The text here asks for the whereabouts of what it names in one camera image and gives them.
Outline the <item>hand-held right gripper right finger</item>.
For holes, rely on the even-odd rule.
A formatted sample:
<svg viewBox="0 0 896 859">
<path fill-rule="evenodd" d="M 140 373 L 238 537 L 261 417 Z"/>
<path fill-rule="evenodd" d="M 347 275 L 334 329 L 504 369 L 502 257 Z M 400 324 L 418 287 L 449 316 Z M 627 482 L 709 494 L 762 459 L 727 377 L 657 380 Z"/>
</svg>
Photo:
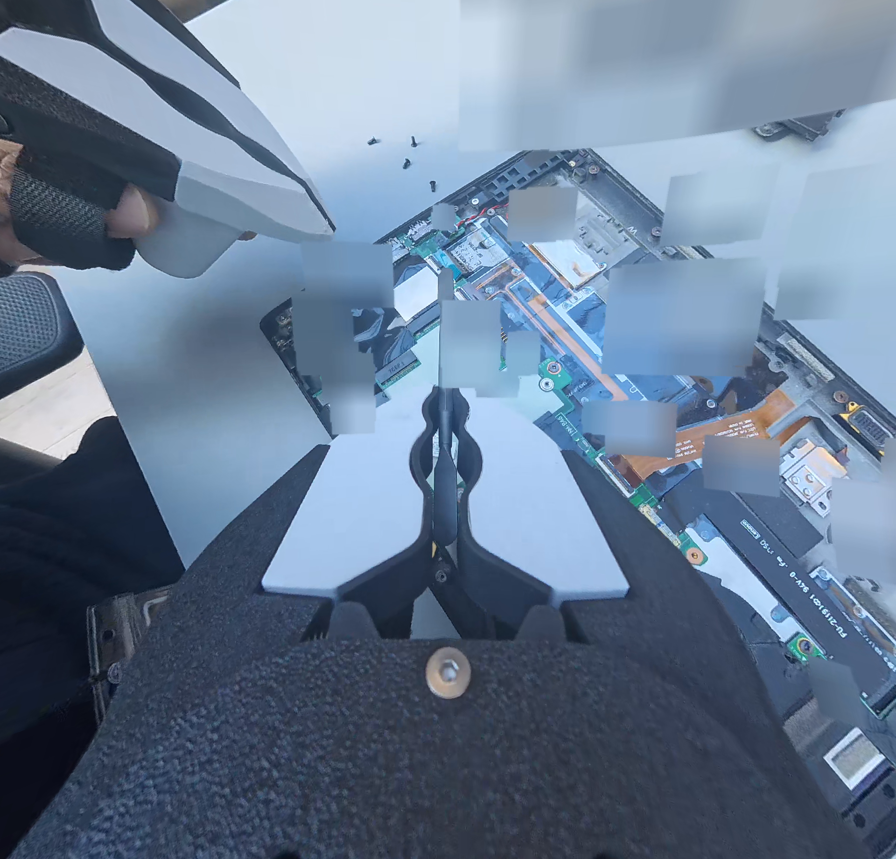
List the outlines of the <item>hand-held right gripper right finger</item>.
<svg viewBox="0 0 896 859">
<path fill-rule="evenodd" d="M 628 581 L 561 451 L 498 398 L 454 391 L 460 581 L 519 628 L 534 606 L 624 597 Z"/>
</svg>

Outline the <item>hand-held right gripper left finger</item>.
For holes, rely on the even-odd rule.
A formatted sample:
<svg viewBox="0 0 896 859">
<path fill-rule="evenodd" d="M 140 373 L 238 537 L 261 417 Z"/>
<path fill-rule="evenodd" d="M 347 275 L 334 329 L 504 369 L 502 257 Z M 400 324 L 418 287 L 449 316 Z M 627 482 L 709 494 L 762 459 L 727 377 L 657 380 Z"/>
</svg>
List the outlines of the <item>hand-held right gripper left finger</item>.
<svg viewBox="0 0 896 859">
<path fill-rule="evenodd" d="M 375 431 L 334 437 L 261 580 L 269 594 L 356 602 L 384 637 L 409 637 L 431 582 L 437 390 L 412 387 Z"/>
</svg>

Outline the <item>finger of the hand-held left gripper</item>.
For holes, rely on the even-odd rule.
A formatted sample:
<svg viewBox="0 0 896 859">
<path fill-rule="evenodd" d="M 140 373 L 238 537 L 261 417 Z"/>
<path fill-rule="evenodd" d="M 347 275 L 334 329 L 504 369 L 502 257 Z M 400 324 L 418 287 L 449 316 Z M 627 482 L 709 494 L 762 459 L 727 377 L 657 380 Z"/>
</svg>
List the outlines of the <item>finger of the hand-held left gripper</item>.
<svg viewBox="0 0 896 859">
<path fill-rule="evenodd" d="M 151 134 L 183 163 L 186 210 L 261 233 L 333 233 L 308 173 L 240 87 L 130 0 L 90 0 L 99 31 L 187 119 Z"/>
<path fill-rule="evenodd" d="M 175 111 L 102 50 L 11 28 L 2 58 L 173 152 L 180 163 L 174 198 L 161 203 L 160 224 L 136 241 L 156 270 L 197 278 L 248 231 L 293 243 L 332 238 L 334 226 L 313 193 Z"/>
</svg>

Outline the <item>black handled metal spudger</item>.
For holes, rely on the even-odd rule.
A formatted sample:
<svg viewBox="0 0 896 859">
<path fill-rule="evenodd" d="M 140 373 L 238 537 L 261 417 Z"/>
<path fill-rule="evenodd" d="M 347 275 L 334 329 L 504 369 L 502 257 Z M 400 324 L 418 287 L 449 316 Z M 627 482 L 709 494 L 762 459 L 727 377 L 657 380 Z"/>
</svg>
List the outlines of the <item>black handled metal spudger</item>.
<svg viewBox="0 0 896 859">
<path fill-rule="evenodd" d="M 444 550 L 456 542 L 458 534 L 457 469 L 453 457 L 454 394 L 444 385 L 442 363 L 447 350 L 444 306 L 454 299 L 454 272 L 443 268 L 438 275 L 440 306 L 438 359 L 438 458 L 434 466 L 434 541 Z"/>
</svg>

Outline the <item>pale green memory module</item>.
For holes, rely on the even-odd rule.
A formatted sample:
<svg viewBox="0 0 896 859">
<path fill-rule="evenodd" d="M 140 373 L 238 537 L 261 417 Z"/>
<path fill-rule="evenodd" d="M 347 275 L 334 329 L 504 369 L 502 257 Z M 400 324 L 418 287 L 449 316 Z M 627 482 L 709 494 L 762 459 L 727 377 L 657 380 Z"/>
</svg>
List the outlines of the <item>pale green memory module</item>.
<svg viewBox="0 0 896 859">
<path fill-rule="evenodd" d="M 439 325 L 422 333 L 406 356 L 414 356 L 416 361 L 396 372 L 395 376 L 381 383 L 381 389 L 388 398 L 406 392 L 412 387 L 432 387 L 438 382 L 439 366 Z"/>
<path fill-rule="evenodd" d="M 545 391 L 540 386 L 541 378 L 537 374 L 524 375 L 519 378 L 519 391 L 511 405 L 530 422 L 548 414 L 550 417 L 564 407 L 564 401 L 554 390 Z"/>
</svg>

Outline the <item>black laptop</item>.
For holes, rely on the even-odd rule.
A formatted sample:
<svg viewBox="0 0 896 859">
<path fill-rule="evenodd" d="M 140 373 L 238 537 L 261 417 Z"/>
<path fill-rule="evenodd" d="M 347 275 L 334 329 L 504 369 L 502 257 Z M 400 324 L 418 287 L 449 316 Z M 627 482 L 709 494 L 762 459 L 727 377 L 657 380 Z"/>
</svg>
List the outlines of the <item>black laptop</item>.
<svg viewBox="0 0 896 859">
<path fill-rule="evenodd" d="M 537 374 L 564 407 L 533 424 L 562 453 L 629 590 L 534 606 L 515 629 L 477 605 L 457 540 L 434 541 L 409 637 L 384 637 L 356 602 L 300 596 L 303 643 L 259 672 L 273 708 L 259 805 L 276 857 L 894 857 L 894 645 L 864 596 L 821 565 L 823 530 L 780 488 L 780 450 L 805 426 L 836 467 L 875 472 L 868 430 L 840 428 L 831 393 L 856 384 L 767 306 L 726 372 L 611 372 L 602 357 L 609 275 L 712 258 L 666 250 L 662 215 L 588 149 L 518 154 L 376 242 L 395 296 L 355 313 L 381 383 L 440 326 L 444 385 L 516 410 Z M 510 259 L 464 275 L 446 249 L 480 230 Z M 321 313 L 287 299 L 260 329 L 332 443 L 310 361 Z M 703 484 L 706 436 L 774 450 L 773 496 Z M 427 482 L 433 496 L 438 458 Z M 312 484 L 330 444 L 303 459 Z M 691 539 L 720 538 L 803 630 L 789 643 L 811 697 L 783 719 L 739 629 L 696 571 Z"/>
</svg>

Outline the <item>person's left hand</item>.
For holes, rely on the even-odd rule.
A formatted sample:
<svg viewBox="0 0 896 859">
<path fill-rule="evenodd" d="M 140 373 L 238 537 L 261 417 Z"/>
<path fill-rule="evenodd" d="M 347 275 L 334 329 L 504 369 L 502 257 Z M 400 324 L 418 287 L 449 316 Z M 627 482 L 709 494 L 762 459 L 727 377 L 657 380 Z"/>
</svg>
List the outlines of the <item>person's left hand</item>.
<svg viewBox="0 0 896 859">
<path fill-rule="evenodd" d="M 22 266 L 65 267 L 62 262 L 40 255 L 14 235 L 8 200 L 22 149 L 14 141 L 1 140 L 1 260 L 13 269 Z M 159 225 L 160 210 L 149 193 L 129 183 L 118 205 L 105 213 L 105 223 L 107 234 L 115 241 L 145 237 Z"/>
</svg>

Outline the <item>black mesh office chair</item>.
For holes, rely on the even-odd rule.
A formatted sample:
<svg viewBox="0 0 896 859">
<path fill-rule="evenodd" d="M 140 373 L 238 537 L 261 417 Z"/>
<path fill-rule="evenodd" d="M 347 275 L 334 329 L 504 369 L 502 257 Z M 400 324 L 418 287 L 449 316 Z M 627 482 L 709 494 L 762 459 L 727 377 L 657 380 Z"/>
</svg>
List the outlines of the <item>black mesh office chair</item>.
<svg viewBox="0 0 896 859">
<path fill-rule="evenodd" d="M 1 280 L 1 398 L 70 363 L 83 350 L 54 278 L 28 271 Z"/>
</svg>

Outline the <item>person's black clothing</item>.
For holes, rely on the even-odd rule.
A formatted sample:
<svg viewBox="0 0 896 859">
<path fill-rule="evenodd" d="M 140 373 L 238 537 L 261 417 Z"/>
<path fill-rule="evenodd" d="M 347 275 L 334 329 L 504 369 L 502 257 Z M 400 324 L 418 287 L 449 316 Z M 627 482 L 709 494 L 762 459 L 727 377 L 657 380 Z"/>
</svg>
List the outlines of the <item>person's black clothing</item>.
<svg viewBox="0 0 896 859">
<path fill-rule="evenodd" d="M 94 736 L 88 607 L 184 570 L 117 417 L 48 472 L 2 486 L 2 857 Z"/>
</svg>

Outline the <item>silver shielded wireless card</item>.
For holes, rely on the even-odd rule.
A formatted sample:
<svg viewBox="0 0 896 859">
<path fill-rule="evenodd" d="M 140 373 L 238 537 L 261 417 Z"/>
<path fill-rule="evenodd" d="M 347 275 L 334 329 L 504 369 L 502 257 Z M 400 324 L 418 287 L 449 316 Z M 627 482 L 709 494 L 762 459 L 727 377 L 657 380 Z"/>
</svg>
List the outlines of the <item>silver shielded wireless card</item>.
<svg viewBox="0 0 896 859">
<path fill-rule="evenodd" d="M 451 244 L 446 251 L 465 276 L 479 269 L 491 269 L 510 259 L 508 252 L 495 238 L 480 230 Z"/>
</svg>

